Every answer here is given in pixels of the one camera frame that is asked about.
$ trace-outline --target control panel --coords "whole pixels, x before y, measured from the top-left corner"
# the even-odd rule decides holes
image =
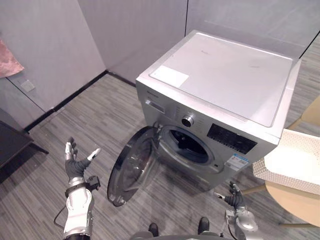
[[[242,154],[247,154],[257,143],[235,132],[212,124],[207,137]]]

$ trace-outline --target control knob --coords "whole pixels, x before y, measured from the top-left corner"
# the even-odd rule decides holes
[[[185,115],[182,120],[181,120],[182,124],[185,125],[186,127],[191,127],[191,125],[193,125],[195,123],[195,120],[192,116],[190,115]]]

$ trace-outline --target gray wall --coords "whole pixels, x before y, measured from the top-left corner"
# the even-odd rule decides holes
[[[0,109],[23,128],[45,113],[5,78],[0,78]]]
[[[25,94],[44,111],[106,69],[77,0],[1,0],[0,38],[25,67],[9,79],[21,91],[30,80],[35,89]],[[3,104],[20,111],[16,121],[24,117],[18,102]],[[26,108],[33,116],[34,106]]]
[[[320,0],[189,0],[187,33],[300,57],[320,29]]]
[[[187,0],[78,0],[106,68],[131,82],[185,35]]]

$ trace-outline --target wall socket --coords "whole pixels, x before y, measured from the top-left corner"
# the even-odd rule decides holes
[[[21,85],[20,85],[23,90],[25,90],[27,93],[30,92],[32,89],[35,89],[36,87],[29,81],[29,80],[26,80],[25,82],[23,82]]]

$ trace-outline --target label sticker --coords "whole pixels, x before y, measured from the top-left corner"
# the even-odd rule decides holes
[[[228,166],[229,168],[235,171],[238,171],[247,164],[249,164],[248,159],[235,153],[232,157],[229,158],[228,161],[225,162],[224,165]]]
[[[187,80],[189,75],[162,65],[151,73],[150,77],[179,88],[185,80]]]

